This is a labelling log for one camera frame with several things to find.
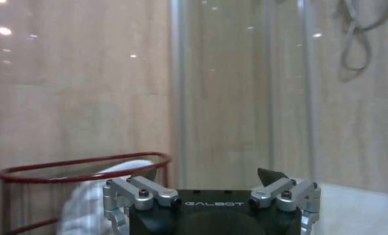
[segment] wire basket rim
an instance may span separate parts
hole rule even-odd
[[[161,161],[148,166],[142,166],[142,167],[137,167],[137,168],[132,168],[126,170],[120,170],[120,171],[113,171],[108,173],[93,173],[88,175],[68,176],[68,177],[61,177],[61,178],[21,177],[21,176],[9,175],[10,173],[20,172],[20,171],[58,167],[58,166],[65,166],[65,165],[102,162],[108,160],[126,159],[126,158],[152,156],[152,155],[160,157]],[[82,182],[82,181],[92,181],[92,180],[102,180],[102,179],[121,177],[125,175],[132,175],[134,172],[146,170],[150,168],[162,168],[166,166],[169,162],[170,162],[170,156],[165,153],[138,152],[138,153],[129,153],[129,154],[113,155],[113,156],[106,156],[106,157],[86,158],[86,159],[69,160],[69,161],[61,161],[61,162],[53,162],[53,163],[45,163],[45,164],[32,164],[32,165],[25,165],[25,166],[18,166],[18,167],[10,167],[10,168],[0,170],[0,180],[2,180],[5,183],[22,183],[22,184],[73,183],[73,182]]]

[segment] red wire basket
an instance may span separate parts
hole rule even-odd
[[[100,170],[132,158],[158,158],[154,163],[108,173]],[[161,184],[168,185],[170,157],[160,152],[141,152],[8,168],[0,171],[2,234],[54,234],[65,201],[80,182],[110,179],[146,169],[160,169]]]

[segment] white towel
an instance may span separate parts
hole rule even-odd
[[[126,170],[150,165],[148,160],[121,163],[100,173]],[[104,217],[102,185],[105,180],[82,182],[64,204],[57,225],[57,235],[112,235],[110,222]]]

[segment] white bathtub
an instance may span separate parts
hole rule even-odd
[[[331,184],[321,187],[315,235],[388,235],[388,194]]]

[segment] shower hose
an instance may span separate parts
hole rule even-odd
[[[351,22],[349,22],[349,28],[348,28],[347,37],[345,37],[345,44],[344,44],[344,48],[341,52],[341,58],[340,58],[341,66],[349,71],[361,72],[367,68],[371,61],[371,46],[369,46],[365,32],[379,27],[388,20],[388,6],[384,9],[384,12],[381,13],[379,19],[376,19],[376,21],[372,22],[371,24],[363,25],[357,18],[356,0],[343,0],[343,1],[345,2],[345,10],[347,10],[345,13],[349,15]],[[365,60],[360,67],[351,66],[347,61],[347,58],[349,55],[351,44],[352,44],[352,37],[356,34],[359,35],[360,43],[365,50]]]

